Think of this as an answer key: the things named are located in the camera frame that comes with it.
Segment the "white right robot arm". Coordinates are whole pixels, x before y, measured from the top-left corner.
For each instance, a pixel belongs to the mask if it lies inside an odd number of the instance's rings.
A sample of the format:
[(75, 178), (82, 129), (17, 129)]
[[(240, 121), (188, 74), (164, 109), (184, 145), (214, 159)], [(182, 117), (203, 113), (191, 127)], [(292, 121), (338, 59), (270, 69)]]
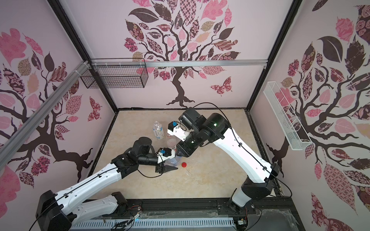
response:
[(177, 121), (169, 123), (168, 133), (180, 140), (176, 146), (178, 157), (190, 157), (199, 147), (214, 144), (245, 171), (245, 182), (227, 202), (235, 213), (245, 208), (249, 201), (264, 199), (272, 193), (280, 166), (269, 163), (254, 152), (237, 135), (223, 112), (204, 117), (190, 107)]

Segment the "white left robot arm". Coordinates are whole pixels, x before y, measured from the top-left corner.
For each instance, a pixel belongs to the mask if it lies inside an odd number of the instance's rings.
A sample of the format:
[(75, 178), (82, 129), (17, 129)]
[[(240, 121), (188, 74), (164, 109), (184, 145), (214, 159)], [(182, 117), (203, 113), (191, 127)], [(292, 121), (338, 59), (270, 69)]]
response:
[(127, 200), (120, 192), (99, 200), (88, 199), (137, 171), (140, 165), (154, 166), (160, 175), (172, 171), (175, 168), (166, 166), (164, 162), (175, 157), (175, 150), (161, 148), (155, 151), (151, 139), (141, 137), (131, 148), (83, 181), (57, 193), (51, 190), (43, 193), (39, 199), (35, 222), (42, 231), (68, 231), (81, 222), (112, 214), (120, 208), (127, 209)]

